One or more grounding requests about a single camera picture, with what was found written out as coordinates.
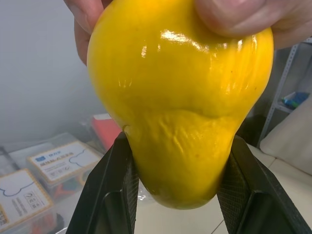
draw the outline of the hand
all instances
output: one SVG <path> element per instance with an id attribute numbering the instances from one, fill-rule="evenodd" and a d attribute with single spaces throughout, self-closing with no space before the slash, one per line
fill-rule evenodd
<path id="1" fill-rule="evenodd" d="M 90 34 L 112 0 L 64 0 L 75 17 L 75 40 L 84 64 Z M 227 37 L 254 34 L 272 27 L 276 49 L 312 36 L 312 0 L 195 0 L 207 27 Z"/>
<path id="2" fill-rule="evenodd" d="M 227 37 L 272 27 L 275 49 L 312 36 L 312 0 L 195 0 L 208 28 Z"/>

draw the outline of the wrinkled fruit skin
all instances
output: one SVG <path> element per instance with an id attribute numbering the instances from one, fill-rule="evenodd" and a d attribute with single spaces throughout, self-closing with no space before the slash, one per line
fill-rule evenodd
<path id="1" fill-rule="evenodd" d="M 217 36 L 193 0 L 114 0 L 88 50 L 96 93 L 126 133 L 140 179 L 176 209 L 215 196 L 233 137 L 272 62 L 270 29 Z"/>

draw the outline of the white wall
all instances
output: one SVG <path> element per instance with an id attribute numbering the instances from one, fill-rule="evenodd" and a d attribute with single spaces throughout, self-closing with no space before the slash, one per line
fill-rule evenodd
<path id="1" fill-rule="evenodd" d="M 105 112 L 74 41 L 62 0 L 0 1 L 0 145 L 69 131 Z"/>

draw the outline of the tiled floor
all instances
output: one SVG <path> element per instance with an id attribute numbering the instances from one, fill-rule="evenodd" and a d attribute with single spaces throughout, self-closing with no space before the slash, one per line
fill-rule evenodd
<path id="1" fill-rule="evenodd" d="M 251 151 L 276 175 L 297 209 L 312 228 L 312 176 L 279 159 L 265 155 L 254 147 L 251 147 Z M 206 206 L 190 211 L 171 210 L 154 202 L 138 206 L 135 233 L 228 234 L 216 197 Z"/>

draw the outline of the printed label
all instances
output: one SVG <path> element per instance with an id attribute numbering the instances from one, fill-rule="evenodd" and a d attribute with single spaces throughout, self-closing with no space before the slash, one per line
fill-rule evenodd
<path id="1" fill-rule="evenodd" d="M 48 183 L 77 173 L 100 160 L 87 146 L 75 141 L 29 159 L 43 174 Z"/>
<path id="2" fill-rule="evenodd" d="M 51 206 L 49 196 L 28 170 L 0 177 L 0 233 Z"/>

